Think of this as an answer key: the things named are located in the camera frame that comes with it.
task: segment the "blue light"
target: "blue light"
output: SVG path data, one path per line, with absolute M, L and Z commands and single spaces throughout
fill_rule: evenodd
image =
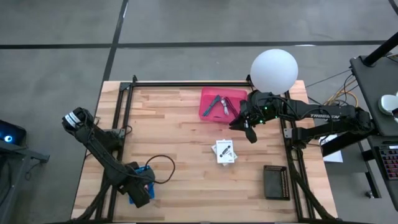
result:
M 11 142 L 12 141 L 12 137 L 11 136 L 6 136 L 4 137 L 5 142 Z

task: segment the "keyboard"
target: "keyboard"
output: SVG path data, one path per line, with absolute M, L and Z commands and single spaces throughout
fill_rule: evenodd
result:
M 384 164 L 385 175 L 389 180 L 398 180 L 398 149 L 389 146 L 379 147 L 379 153 Z

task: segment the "cable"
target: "cable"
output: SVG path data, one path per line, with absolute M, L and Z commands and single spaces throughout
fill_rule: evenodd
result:
M 324 105 L 331 105 L 332 103 L 334 103 L 337 100 L 338 97 L 340 97 L 342 95 L 346 96 L 346 94 L 349 94 L 349 95 L 353 96 L 354 99 L 356 100 L 355 106 L 358 106 L 358 104 L 359 104 L 358 98 L 355 96 L 355 94 L 349 93 L 351 90 L 355 89 L 358 85 L 355 86 L 354 88 L 350 89 L 349 91 L 343 92 L 343 90 L 346 87 L 350 86 L 352 83 L 354 83 L 356 81 L 356 80 L 353 80 L 353 81 L 349 82 L 348 84 L 346 84 L 346 82 L 348 80 L 350 80 L 351 78 L 353 78 L 352 74 L 349 77 L 347 77 L 347 79 L 345 80 L 345 83 L 337 90 L 337 92 L 334 95 L 332 95 L 326 102 L 324 102 Z
M 311 97 L 309 97 L 309 96 L 307 96 L 307 97 L 308 97 L 308 99 L 314 101 L 315 103 L 317 103 L 317 104 L 319 104 L 319 105 L 322 105 L 321 103 L 319 103 L 318 101 L 314 100 L 313 98 L 311 98 Z
M 338 76 L 338 75 L 342 75 L 342 74 L 344 74 L 344 73 L 346 73 L 346 72 L 348 72 L 348 71 L 351 71 L 351 69 L 348 69 L 348 70 L 345 70 L 345 71 L 343 71 L 343 72 L 337 73 L 336 75 L 332 75 L 331 77 L 328 77 L 328 78 L 326 78 L 326 79 L 320 80 L 320 81 L 318 81 L 318 82 L 309 84 L 309 85 L 306 86 L 306 88 L 308 88 L 308 87 L 310 87 L 310 86 L 313 86 L 313 85 L 316 85 L 316 84 L 318 84 L 318 83 L 324 82 L 324 81 L 326 81 L 326 80 L 329 80 L 329 79 L 331 79 L 331 78 L 333 78 L 333 77 L 336 77 L 336 76 Z
M 174 163 L 173 159 L 170 158 L 169 156 L 160 154 L 160 155 L 152 156 L 150 159 L 148 159 L 148 161 L 145 163 L 145 169 L 147 169 L 148 163 L 149 163 L 151 160 L 155 159 L 156 157 L 165 157 L 165 158 L 168 158 L 168 159 L 170 159 L 170 161 L 172 161 L 172 163 L 173 163 L 173 171 L 172 171 L 172 173 L 170 174 L 170 176 L 169 176 L 169 178 L 168 178 L 167 180 L 165 180 L 165 181 L 163 181 L 163 182 L 155 182 L 155 181 L 154 181 L 156 184 L 165 184 L 165 183 L 167 183 L 167 182 L 172 178 L 172 176 L 173 176 L 173 174 L 174 174 L 174 171 L 175 171 L 175 163 Z
M 386 56 L 386 58 L 388 58 L 388 59 L 392 60 L 393 62 L 396 62 L 396 63 L 398 63 L 398 61 L 396 61 L 396 60 L 394 60 L 394 59 L 390 58 L 389 56 Z
M 88 154 L 86 154 L 86 156 L 85 156 L 85 160 L 87 159 L 87 157 L 89 157 L 90 155 L 92 155 L 92 153 L 91 152 L 89 152 Z
M 253 89 L 253 82 L 251 81 L 251 80 L 248 80 L 248 83 L 249 83 L 249 85 L 250 85 L 250 88 L 251 88 L 251 91 L 254 91 L 254 89 Z
M 32 169 L 39 165 L 41 166 L 42 163 L 38 162 L 38 163 L 34 164 L 33 166 L 30 167 L 30 169 L 27 172 L 25 172 L 25 180 L 30 181 L 30 178 L 32 177 L 32 173 L 31 173 Z
M 101 119 L 101 118 L 96 116 L 95 119 L 97 119 L 97 121 L 96 121 L 96 123 L 95 123 L 95 126 L 97 126 L 98 123 L 100 122 L 100 119 Z
M 346 80 L 344 81 L 344 96 L 345 96 L 344 101 L 347 101 L 347 91 L 346 91 L 347 80 L 348 80 L 348 78 L 351 77 L 352 75 L 353 75 L 353 74 L 349 75 L 349 76 L 346 78 Z
M 350 89 L 350 90 L 348 90 L 348 91 L 352 91 L 352 90 L 354 90 L 356 87 L 358 87 L 359 85 L 356 85 L 356 86 L 354 86 L 354 88 L 352 88 L 352 89 Z
M 338 102 L 338 106 L 343 106 L 344 104 L 348 105 L 347 101 L 341 100 L 341 99 L 335 99 L 334 102 Z
M 87 125 L 87 119 L 88 119 L 88 117 L 89 117 L 89 114 L 88 114 L 85 110 L 83 110 L 83 113 L 85 114 L 85 120 L 84 120 L 84 122 L 83 122 L 82 125 Z M 102 155 L 100 152 L 98 152 L 97 148 L 95 148 L 95 147 L 93 146 L 93 144 L 91 143 L 91 137 L 92 137 L 93 133 L 94 133 L 94 126 L 92 127 L 92 129 L 90 130 L 90 133 L 89 133 L 88 136 L 87 136 L 87 143 L 90 144 L 90 145 L 92 146 L 92 148 L 93 148 L 99 155 Z M 154 157 L 150 158 L 150 159 L 147 161 L 147 163 L 148 163 L 151 159 L 153 159 L 153 158 L 155 158 L 155 157 L 159 157 L 159 156 L 167 157 L 167 158 L 169 158 L 169 159 L 172 161 L 172 164 L 173 164 L 173 171 L 172 171 L 170 177 L 167 179 L 167 181 L 169 181 L 169 180 L 171 179 L 171 177 L 173 176 L 174 171 L 175 171 L 175 163 L 174 163 L 174 161 L 173 161 L 172 158 L 170 158 L 169 156 L 166 156 L 166 155 L 157 155 L 157 156 L 154 156 Z M 116 166 L 114 166 L 114 164 L 113 164 L 112 162 L 108 161 L 107 159 L 104 159 L 104 161 L 105 161 L 106 163 L 108 163 L 108 165 L 110 165 L 113 169 L 117 170 L 118 172 L 120 172 L 120 173 L 122 173 L 122 174 L 124 174 L 124 175 L 130 176 L 130 177 L 134 177 L 134 178 L 138 178 L 138 179 L 148 180 L 148 181 L 154 182 L 154 183 L 156 183 L 156 184 L 164 184 L 164 183 L 167 182 L 167 181 L 166 181 L 166 182 L 159 182 L 159 181 L 156 181 L 156 180 L 152 180 L 152 179 L 149 178 L 149 177 L 144 177 L 144 176 L 129 174 L 129 173 L 123 171 L 123 170 L 120 170 L 120 169 L 117 168 Z M 118 161 L 118 160 L 116 160 L 116 159 L 115 159 L 114 161 L 117 162 L 117 163 L 119 163 L 119 164 L 121 164 L 121 165 L 123 165 L 123 166 L 125 166 L 125 164 L 121 163 L 120 161 Z
M 128 131 L 125 135 L 128 135 L 132 132 L 132 127 L 130 125 L 127 125 L 126 128 L 130 128 L 130 131 Z
M 9 194 L 9 192 L 10 192 L 10 190 L 11 190 L 11 186 L 12 186 L 12 170 L 11 170 L 11 165 L 10 165 L 10 162 L 9 162 L 9 161 L 7 161 L 7 166 L 8 166 L 8 189 L 7 189 L 7 192 L 6 192 L 6 194 L 4 195 L 4 197 L 1 199 L 0 207 L 2 206 L 2 204 L 4 203 L 4 201 L 6 200 L 8 194 Z

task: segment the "gray floor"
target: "gray floor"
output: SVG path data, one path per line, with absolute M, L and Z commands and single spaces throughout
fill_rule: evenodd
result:
M 110 43 L 122 0 L 0 0 L 0 45 Z M 130 0 L 120 42 L 383 40 L 398 30 L 387 0 Z M 289 51 L 306 84 L 347 70 L 349 59 L 375 45 L 278 47 Z M 232 80 L 273 47 L 118 49 L 110 80 Z M 27 129 L 32 150 L 49 153 L 21 192 L 13 223 L 67 220 L 84 147 L 62 128 L 61 117 L 95 110 L 109 49 L 0 50 L 0 119 Z M 349 75 L 311 86 L 325 101 Z M 366 109 L 359 89 L 360 106 Z M 398 213 L 373 171 L 382 199 L 363 196 L 363 174 L 329 175 L 339 217 L 396 223 Z

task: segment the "small white box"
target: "small white box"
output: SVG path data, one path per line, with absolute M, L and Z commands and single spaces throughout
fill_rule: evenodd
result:
M 217 145 L 213 145 L 211 147 L 211 150 L 213 150 L 214 154 L 217 156 Z M 238 158 L 238 156 L 236 155 L 236 153 L 234 152 L 234 160 Z
M 217 150 L 217 163 L 234 163 L 234 147 L 232 145 L 232 140 L 217 140 L 216 141 Z

